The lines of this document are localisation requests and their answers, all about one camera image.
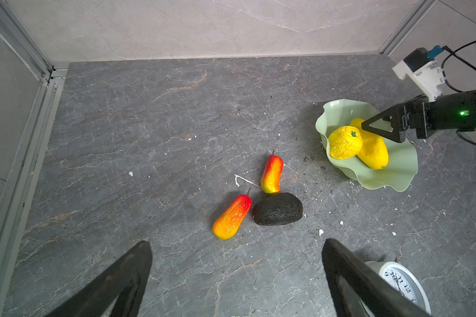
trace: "dark avocado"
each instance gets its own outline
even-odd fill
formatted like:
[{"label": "dark avocado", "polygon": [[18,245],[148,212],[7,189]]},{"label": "dark avocado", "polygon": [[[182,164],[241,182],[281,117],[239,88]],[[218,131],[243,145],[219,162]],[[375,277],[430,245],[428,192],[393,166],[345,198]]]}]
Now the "dark avocado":
[{"label": "dark avocado", "polygon": [[278,193],[255,204],[252,215],[260,226],[287,225],[303,217],[303,206],[293,194]]}]

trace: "white clock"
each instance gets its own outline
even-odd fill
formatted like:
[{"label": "white clock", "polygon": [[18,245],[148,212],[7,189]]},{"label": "white clock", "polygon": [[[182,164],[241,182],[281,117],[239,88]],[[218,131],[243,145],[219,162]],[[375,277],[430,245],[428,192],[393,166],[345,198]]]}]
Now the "white clock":
[{"label": "white clock", "polygon": [[[430,304],[428,303],[425,290],[421,287],[420,282],[414,275],[406,269],[403,265],[396,262],[365,262],[375,273],[379,274],[385,281],[388,282],[395,290],[400,292],[407,300],[418,305],[425,310],[427,314],[431,313]],[[374,314],[363,303],[363,307],[370,317]]]}]

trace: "white marble wall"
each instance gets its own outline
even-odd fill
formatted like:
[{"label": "white marble wall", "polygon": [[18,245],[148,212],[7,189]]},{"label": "white marble wall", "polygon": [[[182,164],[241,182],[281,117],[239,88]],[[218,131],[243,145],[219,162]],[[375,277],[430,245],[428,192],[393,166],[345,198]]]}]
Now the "white marble wall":
[{"label": "white marble wall", "polygon": [[52,61],[374,52],[416,0],[6,0]]}]

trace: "clock hand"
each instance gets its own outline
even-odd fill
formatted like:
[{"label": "clock hand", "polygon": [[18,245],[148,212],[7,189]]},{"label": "clock hand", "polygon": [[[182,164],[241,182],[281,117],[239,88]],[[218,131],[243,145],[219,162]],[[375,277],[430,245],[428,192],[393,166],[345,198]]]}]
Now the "clock hand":
[{"label": "clock hand", "polygon": [[399,292],[402,293],[402,291],[400,290],[399,278],[396,277],[396,274],[393,274],[393,280],[397,283],[397,287],[399,288]]}]

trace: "black cable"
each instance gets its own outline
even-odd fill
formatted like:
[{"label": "black cable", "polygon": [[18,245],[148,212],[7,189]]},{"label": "black cable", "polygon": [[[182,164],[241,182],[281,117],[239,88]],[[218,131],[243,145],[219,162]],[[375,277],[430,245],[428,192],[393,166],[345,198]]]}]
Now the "black cable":
[{"label": "black cable", "polygon": [[456,132],[457,132],[457,136],[458,136],[459,138],[461,138],[462,140],[464,140],[464,141],[466,141],[466,142],[468,142],[468,143],[471,143],[471,144],[473,144],[473,145],[476,145],[476,142],[473,142],[473,141],[469,140],[468,138],[463,137],[463,135],[460,134],[460,129],[458,129]]},{"label": "black cable", "polygon": [[441,70],[443,71],[443,77],[444,77],[444,82],[446,83],[446,85],[448,87],[450,87],[451,89],[453,89],[454,91],[456,92],[463,92],[462,90],[459,90],[459,89],[456,89],[455,87],[451,86],[450,83],[448,83],[448,80],[446,79],[446,74],[444,73],[444,64],[446,63],[446,61],[451,57],[451,56],[455,56],[458,60],[460,60],[461,62],[463,62],[464,64],[466,64],[467,66],[469,66],[470,68],[474,69],[476,71],[476,67],[474,67],[473,65],[471,65],[469,62],[467,62],[465,59],[461,58],[460,56],[458,56],[456,53],[458,51],[460,51],[461,49],[465,48],[465,47],[468,47],[469,45],[472,45],[476,43],[476,41],[472,41],[470,43],[467,43],[465,44],[464,46],[461,46],[459,48],[457,48],[455,51],[452,51],[449,47],[447,46],[443,46],[442,49],[447,51],[448,53],[450,53],[450,55],[448,55],[442,62],[441,64]]}]

